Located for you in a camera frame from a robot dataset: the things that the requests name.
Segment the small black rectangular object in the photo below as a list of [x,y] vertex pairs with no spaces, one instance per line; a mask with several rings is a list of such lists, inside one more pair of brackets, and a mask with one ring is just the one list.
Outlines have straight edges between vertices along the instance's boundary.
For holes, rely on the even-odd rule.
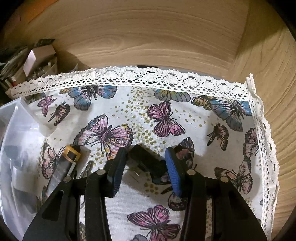
[[140,145],[135,145],[129,152],[130,157],[137,162],[137,167],[149,172],[154,184],[170,184],[170,177],[165,160],[158,160]]

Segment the clear plastic storage bin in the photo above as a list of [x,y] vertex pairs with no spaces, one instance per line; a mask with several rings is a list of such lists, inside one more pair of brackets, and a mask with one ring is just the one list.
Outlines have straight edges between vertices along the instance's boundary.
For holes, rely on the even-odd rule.
[[37,213],[39,155],[51,132],[23,99],[1,106],[1,215],[18,240]]

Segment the butterfly print lace cloth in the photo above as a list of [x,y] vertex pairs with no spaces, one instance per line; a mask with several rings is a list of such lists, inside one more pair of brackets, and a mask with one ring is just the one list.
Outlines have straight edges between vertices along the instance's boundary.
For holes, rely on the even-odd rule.
[[48,113],[36,103],[30,108],[54,131],[42,142],[50,154],[39,158],[38,204],[45,201],[57,151],[102,115],[108,135],[80,138],[89,157],[79,173],[88,164],[102,167],[126,130],[133,133],[130,145],[149,148],[157,158],[169,145],[184,144],[193,150],[189,165],[210,178],[229,177],[271,237],[279,167],[252,76],[241,84],[154,67],[108,67],[50,75],[8,91],[15,98],[41,93],[53,99]]

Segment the small open cardboard box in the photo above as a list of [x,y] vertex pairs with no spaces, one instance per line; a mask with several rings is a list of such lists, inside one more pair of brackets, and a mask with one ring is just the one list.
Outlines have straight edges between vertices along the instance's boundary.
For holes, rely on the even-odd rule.
[[52,45],[54,41],[53,38],[40,39],[34,44],[23,65],[26,77],[29,77],[43,62],[55,56],[56,51]]

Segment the stack of books and magazines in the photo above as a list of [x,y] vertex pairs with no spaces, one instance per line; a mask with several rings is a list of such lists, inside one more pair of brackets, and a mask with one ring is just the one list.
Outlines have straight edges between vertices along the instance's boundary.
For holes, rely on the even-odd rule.
[[12,88],[11,78],[25,63],[29,52],[30,48],[28,46],[1,47],[1,87],[5,91]]

